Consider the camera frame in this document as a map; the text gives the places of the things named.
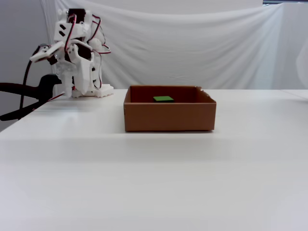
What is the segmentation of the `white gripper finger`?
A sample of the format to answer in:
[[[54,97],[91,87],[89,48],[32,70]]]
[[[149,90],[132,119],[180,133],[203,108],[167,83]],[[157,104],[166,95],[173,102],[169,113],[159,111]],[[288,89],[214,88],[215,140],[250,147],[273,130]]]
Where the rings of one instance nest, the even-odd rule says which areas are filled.
[[[66,97],[70,98],[72,96],[72,75],[64,73],[62,76],[62,84],[64,86],[64,92]]]
[[[73,63],[77,70],[77,74],[74,76],[74,85],[84,95],[89,91],[92,82],[94,62],[87,59],[75,59]]]

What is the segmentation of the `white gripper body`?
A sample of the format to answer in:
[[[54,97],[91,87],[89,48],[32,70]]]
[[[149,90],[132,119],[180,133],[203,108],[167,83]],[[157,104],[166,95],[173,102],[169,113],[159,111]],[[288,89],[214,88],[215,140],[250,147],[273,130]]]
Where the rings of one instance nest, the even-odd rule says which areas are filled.
[[[70,42],[57,52],[56,68],[59,75],[71,77],[91,77],[94,68],[92,48],[84,43]]]

